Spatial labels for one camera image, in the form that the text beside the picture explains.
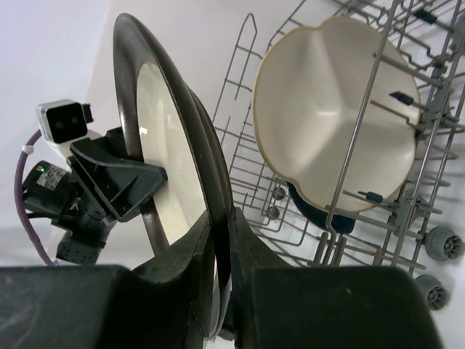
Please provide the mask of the blue shell shaped dish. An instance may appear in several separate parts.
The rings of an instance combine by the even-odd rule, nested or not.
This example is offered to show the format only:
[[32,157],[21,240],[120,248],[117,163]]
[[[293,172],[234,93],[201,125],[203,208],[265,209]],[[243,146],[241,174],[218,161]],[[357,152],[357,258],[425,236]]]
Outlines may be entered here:
[[[297,192],[295,186],[287,182],[288,193],[299,212],[318,228],[326,229],[328,213],[308,204]],[[350,234],[355,227],[355,220],[340,214],[334,214],[331,222],[337,233]]]

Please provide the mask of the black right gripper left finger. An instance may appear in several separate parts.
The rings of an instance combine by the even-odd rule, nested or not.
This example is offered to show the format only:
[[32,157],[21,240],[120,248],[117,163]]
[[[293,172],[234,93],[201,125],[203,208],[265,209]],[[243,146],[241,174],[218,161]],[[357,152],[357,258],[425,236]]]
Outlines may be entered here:
[[134,270],[149,289],[131,348],[202,348],[210,334],[215,253],[202,214],[167,250]]

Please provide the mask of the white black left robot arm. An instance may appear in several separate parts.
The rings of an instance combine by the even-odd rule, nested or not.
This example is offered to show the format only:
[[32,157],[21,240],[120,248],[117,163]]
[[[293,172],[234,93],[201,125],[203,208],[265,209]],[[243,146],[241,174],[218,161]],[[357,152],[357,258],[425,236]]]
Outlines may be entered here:
[[130,158],[119,128],[72,142],[67,162],[69,169],[47,161],[32,168],[22,185],[26,216],[65,230],[57,259],[93,265],[115,224],[140,215],[167,174]]

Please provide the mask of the silver metal plate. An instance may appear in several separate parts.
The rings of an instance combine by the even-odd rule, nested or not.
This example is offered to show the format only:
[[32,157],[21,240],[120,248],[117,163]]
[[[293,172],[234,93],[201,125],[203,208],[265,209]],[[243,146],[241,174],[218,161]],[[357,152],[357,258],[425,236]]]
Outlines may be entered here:
[[211,302],[206,338],[213,339],[230,300],[228,218],[233,208],[217,134],[162,44],[127,13],[113,26],[113,71],[127,153],[167,174],[142,210],[155,256],[172,252],[195,224],[211,238],[214,260],[204,281],[212,286],[206,294]]

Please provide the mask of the cream divided plate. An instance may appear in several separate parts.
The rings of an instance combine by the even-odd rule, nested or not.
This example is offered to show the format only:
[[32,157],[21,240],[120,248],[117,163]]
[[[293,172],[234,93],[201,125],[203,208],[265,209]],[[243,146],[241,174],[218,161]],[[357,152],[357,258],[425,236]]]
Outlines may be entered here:
[[256,143],[268,167],[310,205],[332,201],[348,212],[388,198],[406,180],[416,153],[420,100],[396,46],[366,23],[332,17],[296,28],[264,56],[251,108]]

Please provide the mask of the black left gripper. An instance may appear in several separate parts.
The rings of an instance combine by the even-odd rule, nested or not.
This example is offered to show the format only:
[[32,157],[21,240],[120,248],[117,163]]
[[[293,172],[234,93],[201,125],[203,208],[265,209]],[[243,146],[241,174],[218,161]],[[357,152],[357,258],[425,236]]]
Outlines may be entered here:
[[[59,184],[65,203],[54,226],[64,230],[56,258],[77,265],[93,265],[110,231],[128,222],[167,182],[164,168],[116,157],[95,140],[70,145],[69,169]],[[106,221],[111,216],[115,220]]]

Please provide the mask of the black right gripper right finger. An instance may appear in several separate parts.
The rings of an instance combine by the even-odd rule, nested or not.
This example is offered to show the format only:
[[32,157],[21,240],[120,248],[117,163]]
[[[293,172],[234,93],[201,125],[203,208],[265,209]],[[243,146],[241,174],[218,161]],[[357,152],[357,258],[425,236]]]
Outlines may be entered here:
[[305,346],[305,270],[277,256],[243,212],[230,217],[232,316],[237,348]]

